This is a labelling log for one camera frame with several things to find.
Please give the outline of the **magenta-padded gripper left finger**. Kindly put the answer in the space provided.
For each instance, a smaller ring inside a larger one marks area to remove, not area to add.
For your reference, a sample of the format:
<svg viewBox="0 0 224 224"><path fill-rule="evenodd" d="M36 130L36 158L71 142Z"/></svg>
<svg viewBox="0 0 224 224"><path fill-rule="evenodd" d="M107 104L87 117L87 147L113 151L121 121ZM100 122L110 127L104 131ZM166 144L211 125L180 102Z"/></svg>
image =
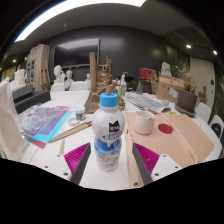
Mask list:
<svg viewBox="0 0 224 224"><path fill-rule="evenodd" d="M79 184L90 153L91 144L86 143L65 155L55 155L43 165L43 169L74 184Z"/></svg>

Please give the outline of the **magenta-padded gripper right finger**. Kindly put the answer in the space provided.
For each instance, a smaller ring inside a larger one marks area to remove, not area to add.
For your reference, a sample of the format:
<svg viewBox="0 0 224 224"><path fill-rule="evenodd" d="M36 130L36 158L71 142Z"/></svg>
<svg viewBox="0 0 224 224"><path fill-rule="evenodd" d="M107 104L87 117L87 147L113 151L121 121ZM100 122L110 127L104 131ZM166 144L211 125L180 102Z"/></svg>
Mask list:
<svg viewBox="0 0 224 224"><path fill-rule="evenodd" d="M137 143L133 144L132 153L144 185L150 184L182 169L182 167L167 154L159 155Z"/></svg>

